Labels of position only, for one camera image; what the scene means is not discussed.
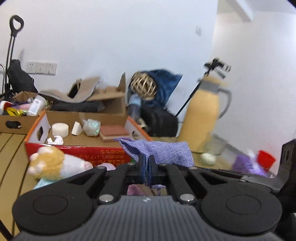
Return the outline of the clear glass cup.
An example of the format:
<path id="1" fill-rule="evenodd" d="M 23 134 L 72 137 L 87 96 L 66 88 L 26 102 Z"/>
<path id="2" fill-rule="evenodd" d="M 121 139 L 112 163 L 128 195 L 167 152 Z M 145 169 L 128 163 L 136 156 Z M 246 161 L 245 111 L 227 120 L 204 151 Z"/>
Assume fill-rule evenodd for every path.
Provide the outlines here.
<path id="1" fill-rule="evenodd" d="M 217 157 L 222 155 L 227 143 L 227 140 L 216 134 L 210 135 L 201 154 L 202 162 L 205 165 L 214 166 L 217 162 Z"/>

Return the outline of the clear plastic bag bundle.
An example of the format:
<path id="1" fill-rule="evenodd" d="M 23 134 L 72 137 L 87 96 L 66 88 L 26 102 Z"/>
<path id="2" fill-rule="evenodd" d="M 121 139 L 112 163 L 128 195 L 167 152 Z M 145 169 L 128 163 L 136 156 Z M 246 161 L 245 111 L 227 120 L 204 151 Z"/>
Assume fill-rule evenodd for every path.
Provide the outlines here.
<path id="1" fill-rule="evenodd" d="M 101 122 L 93 119 L 83 120 L 82 130 L 89 137 L 99 135 Z"/>

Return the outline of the white triangular sponge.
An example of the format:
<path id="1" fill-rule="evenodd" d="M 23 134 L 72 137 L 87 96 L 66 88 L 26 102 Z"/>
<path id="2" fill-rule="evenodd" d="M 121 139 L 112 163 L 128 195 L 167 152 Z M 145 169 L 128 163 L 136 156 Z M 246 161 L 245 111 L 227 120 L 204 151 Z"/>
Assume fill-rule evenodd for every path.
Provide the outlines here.
<path id="1" fill-rule="evenodd" d="M 81 133 L 83 132 L 82 130 L 82 126 L 79 122 L 74 122 L 74 125 L 73 125 L 73 128 L 72 128 L 72 131 L 71 131 L 71 134 L 74 135 L 74 136 L 78 136 L 80 135 Z"/>

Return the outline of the brown cardboard tray box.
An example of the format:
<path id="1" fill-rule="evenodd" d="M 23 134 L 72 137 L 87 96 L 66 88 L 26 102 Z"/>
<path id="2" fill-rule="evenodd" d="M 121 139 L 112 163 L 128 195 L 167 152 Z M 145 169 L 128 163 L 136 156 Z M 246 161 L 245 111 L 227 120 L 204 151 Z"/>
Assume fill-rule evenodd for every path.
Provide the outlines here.
<path id="1" fill-rule="evenodd" d="M 27 116 L 28 109 L 37 93 L 22 91 L 9 100 L 1 100 L 1 132 L 25 135 L 38 116 Z"/>

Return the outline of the black bag on trolley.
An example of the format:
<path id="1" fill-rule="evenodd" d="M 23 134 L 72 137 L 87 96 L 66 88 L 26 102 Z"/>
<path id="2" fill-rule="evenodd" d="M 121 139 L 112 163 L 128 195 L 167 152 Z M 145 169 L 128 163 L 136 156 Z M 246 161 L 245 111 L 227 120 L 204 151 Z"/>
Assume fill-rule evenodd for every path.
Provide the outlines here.
<path id="1" fill-rule="evenodd" d="M 7 71 L 9 84 L 14 93 L 28 91 L 38 93 L 34 85 L 34 79 L 21 68 L 21 63 L 18 59 L 13 59 Z"/>

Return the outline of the purple tissue pack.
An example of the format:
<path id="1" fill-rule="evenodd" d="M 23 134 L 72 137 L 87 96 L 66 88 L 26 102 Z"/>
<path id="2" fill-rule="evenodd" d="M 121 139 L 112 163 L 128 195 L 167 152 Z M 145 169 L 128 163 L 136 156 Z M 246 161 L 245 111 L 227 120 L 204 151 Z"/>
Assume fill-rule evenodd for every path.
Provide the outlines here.
<path id="1" fill-rule="evenodd" d="M 241 173 L 255 174 L 268 177 L 266 171 L 257 162 L 257 155 L 251 149 L 247 150 L 247 154 L 239 154 L 236 156 L 232 165 L 232 170 Z"/>

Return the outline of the yellow thermos jug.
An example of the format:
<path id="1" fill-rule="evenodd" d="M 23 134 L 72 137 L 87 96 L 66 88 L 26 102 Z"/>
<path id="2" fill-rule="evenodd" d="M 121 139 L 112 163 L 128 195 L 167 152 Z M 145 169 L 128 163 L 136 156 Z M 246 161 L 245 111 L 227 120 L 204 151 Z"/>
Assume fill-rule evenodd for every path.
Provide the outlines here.
<path id="1" fill-rule="evenodd" d="M 189 101 L 178 141 L 186 142 L 193 153 L 203 152 L 215 127 L 221 113 L 219 94 L 200 87 Z"/>

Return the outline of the blue water bottle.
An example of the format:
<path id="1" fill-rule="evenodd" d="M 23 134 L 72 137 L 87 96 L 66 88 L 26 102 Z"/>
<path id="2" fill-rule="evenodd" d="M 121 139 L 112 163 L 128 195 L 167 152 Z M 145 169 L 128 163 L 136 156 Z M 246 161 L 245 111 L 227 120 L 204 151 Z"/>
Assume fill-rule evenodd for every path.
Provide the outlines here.
<path id="1" fill-rule="evenodd" d="M 139 121 L 142 101 L 140 96 L 134 93 L 127 105 L 127 114 L 136 122 Z"/>

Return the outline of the blue fabric bag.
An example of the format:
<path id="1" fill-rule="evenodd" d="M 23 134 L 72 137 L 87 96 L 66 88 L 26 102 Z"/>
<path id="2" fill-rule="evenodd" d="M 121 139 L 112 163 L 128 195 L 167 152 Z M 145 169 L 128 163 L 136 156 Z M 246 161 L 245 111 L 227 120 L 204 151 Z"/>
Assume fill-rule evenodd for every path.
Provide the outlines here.
<path id="1" fill-rule="evenodd" d="M 140 72 L 147 72 L 148 75 L 154 79 L 157 85 L 156 97 L 153 100 L 144 100 L 142 98 L 141 100 L 146 101 L 149 105 L 159 106 L 161 108 L 164 108 L 171 94 L 174 92 L 175 88 L 177 87 L 180 80 L 182 79 L 182 75 L 173 74 L 165 69 L 140 71 Z M 130 89 L 130 83 L 128 85 L 128 88 L 130 92 L 134 94 Z"/>

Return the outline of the red cardboard fruit box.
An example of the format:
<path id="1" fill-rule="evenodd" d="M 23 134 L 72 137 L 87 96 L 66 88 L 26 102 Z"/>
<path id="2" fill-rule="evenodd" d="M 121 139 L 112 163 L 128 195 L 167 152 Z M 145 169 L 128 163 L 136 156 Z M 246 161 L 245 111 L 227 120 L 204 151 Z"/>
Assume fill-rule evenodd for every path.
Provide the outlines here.
<path id="1" fill-rule="evenodd" d="M 100 121 L 103 125 L 120 125 L 131 135 L 140 140 L 152 141 L 152 138 L 141 129 L 129 116 L 106 113 L 76 113 L 60 111 L 43 111 L 32 125 L 24 139 L 27 155 L 31 156 L 40 147 L 46 146 L 46 140 L 52 135 L 51 126 L 55 123 L 69 125 L 71 131 L 76 121 L 83 119 Z M 128 163 L 131 157 L 126 154 L 119 142 L 104 142 L 101 137 L 88 137 L 81 133 L 78 136 L 69 134 L 63 138 L 64 144 L 58 145 L 64 153 L 89 161 L 93 166 L 111 163 L 114 166 Z"/>

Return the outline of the beige fleece mat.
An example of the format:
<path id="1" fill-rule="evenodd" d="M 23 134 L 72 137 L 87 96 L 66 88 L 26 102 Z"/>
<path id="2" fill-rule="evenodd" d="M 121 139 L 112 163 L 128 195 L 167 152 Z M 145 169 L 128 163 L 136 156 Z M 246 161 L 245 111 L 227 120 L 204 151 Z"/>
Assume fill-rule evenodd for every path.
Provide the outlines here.
<path id="1" fill-rule="evenodd" d="M 67 103 L 81 103 L 92 96 L 99 81 L 100 77 L 77 79 L 67 94 L 57 89 L 49 89 L 40 91 L 39 95 Z"/>

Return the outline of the orange white plush toy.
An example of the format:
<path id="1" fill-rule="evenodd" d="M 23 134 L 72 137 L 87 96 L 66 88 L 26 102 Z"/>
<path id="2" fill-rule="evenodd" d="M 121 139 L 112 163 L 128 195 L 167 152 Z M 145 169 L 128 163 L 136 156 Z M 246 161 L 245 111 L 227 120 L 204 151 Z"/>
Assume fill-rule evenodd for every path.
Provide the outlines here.
<path id="1" fill-rule="evenodd" d="M 76 156 L 65 154 L 52 146 L 43 146 L 29 157 L 28 173 L 36 179 L 58 181 L 93 168 L 93 165 Z"/>

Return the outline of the white crumpled tissue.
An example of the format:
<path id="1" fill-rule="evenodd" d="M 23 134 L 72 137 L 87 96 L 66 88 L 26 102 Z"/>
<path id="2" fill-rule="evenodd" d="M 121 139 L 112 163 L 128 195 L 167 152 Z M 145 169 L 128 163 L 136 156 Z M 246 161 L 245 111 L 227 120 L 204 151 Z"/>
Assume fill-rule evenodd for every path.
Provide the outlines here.
<path id="1" fill-rule="evenodd" d="M 63 145 L 64 140 L 61 136 L 53 136 L 52 138 L 47 138 L 48 145 Z"/>

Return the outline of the wall power outlet strip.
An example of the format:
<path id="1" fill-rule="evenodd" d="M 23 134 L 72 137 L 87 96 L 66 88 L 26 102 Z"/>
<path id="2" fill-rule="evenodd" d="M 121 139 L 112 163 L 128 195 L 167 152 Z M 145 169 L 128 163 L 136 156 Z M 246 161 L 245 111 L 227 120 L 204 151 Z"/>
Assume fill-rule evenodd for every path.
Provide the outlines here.
<path id="1" fill-rule="evenodd" d="M 45 63 L 28 61 L 26 64 L 26 72 L 29 74 L 42 74 L 42 75 L 56 75 L 57 63 Z"/>

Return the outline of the brown sponge block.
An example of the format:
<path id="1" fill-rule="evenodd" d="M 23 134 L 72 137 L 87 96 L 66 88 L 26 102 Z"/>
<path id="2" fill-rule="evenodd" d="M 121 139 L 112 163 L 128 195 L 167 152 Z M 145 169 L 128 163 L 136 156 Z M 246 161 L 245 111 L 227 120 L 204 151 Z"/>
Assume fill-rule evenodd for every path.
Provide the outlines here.
<path id="1" fill-rule="evenodd" d="M 102 125 L 99 132 L 104 142 L 113 142 L 118 138 L 128 138 L 129 132 L 120 125 Z"/>

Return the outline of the woven rattan ball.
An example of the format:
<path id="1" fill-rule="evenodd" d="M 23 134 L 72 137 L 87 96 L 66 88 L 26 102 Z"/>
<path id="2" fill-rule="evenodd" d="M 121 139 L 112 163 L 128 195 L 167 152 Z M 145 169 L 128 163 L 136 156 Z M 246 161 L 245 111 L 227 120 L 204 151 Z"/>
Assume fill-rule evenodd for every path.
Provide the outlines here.
<path id="1" fill-rule="evenodd" d="M 147 72 L 136 72 L 131 78 L 130 89 L 144 100 L 153 100 L 157 93 L 156 82 Z"/>

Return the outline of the purple knit cloth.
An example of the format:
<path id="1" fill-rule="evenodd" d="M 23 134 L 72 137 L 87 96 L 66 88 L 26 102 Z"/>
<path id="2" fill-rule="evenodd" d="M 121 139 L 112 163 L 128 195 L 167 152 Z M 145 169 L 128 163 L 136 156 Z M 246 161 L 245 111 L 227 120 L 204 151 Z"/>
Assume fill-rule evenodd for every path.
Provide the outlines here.
<path id="1" fill-rule="evenodd" d="M 157 166 L 165 164 L 165 171 L 167 171 L 169 182 L 162 182 L 162 176 L 154 175 L 153 184 L 144 183 L 141 174 L 139 175 L 139 182 L 147 186 L 165 185 L 167 187 L 183 188 L 186 187 L 186 180 L 177 166 L 182 166 L 188 169 L 194 166 L 194 160 L 186 142 L 167 143 L 158 141 L 145 141 L 145 140 L 131 140 L 128 138 L 118 138 L 120 145 L 124 151 L 132 157 L 137 163 L 140 154 L 146 155 L 148 168 L 148 158 L 154 155 Z"/>

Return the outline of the pink satin cloth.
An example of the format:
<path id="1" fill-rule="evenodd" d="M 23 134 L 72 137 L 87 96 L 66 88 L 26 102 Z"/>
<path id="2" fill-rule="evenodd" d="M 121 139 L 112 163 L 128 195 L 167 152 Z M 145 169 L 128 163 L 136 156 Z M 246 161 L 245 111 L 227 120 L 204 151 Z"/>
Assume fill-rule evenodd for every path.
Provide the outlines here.
<path id="1" fill-rule="evenodd" d="M 128 196 L 157 196 L 158 193 L 156 190 L 151 189 L 150 187 L 145 186 L 144 184 L 133 184 L 129 185 L 127 190 Z"/>

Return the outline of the white pill bottle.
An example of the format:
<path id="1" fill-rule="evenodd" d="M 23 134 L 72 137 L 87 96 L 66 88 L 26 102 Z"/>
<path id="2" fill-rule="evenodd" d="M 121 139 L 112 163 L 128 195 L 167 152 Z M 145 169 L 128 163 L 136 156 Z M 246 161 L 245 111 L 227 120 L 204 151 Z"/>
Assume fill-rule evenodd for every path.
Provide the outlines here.
<path id="1" fill-rule="evenodd" d="M 28 109 L 27 116 L 38 116 L 46 106 L 46 99 L 40 95 L 37 95 Z"/>

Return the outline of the white round sponge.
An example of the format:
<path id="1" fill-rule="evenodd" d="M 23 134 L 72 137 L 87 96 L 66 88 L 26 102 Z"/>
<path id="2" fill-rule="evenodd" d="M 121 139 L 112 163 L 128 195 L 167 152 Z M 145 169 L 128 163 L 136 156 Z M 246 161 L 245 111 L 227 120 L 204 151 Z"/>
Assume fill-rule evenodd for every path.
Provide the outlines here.
<path id="1" fill-rule="evenodd" d="M 69 125 L 66 123 L 54 123 L 52 125 L 52 135 L 65 138 L 69 135 Z"/>

